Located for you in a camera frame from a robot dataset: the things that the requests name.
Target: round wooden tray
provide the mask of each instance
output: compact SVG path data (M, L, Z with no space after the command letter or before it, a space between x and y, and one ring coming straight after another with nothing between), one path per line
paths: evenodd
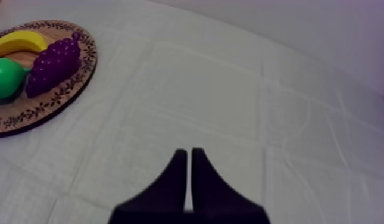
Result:
M0 105L0 137L15 135L53 118L73 102L84 90L94 73L97 64L96 43L86 30L78 25L59 20L41 20L25 23L0 33L0 37L16 30L32 30L40 33L47 44L70 38L73 32L80 32L79 47L82 65L71 78L61 82L49 92L28 98L22 92L12 103ZM32 67L38 56L30 52L16 52L6 56L24 67Z

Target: purple grapes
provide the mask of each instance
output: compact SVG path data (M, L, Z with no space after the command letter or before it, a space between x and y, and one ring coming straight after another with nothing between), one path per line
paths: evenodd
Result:
M79 69L79 32L72 39L65 38L49 45L33 62L25 92L29 98L50 91L62 81L70 78Z

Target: green fruit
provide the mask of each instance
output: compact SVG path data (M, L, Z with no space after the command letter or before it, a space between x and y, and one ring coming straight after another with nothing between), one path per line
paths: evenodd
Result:
M29 71L13 60L0 58L0 99L14 94Z

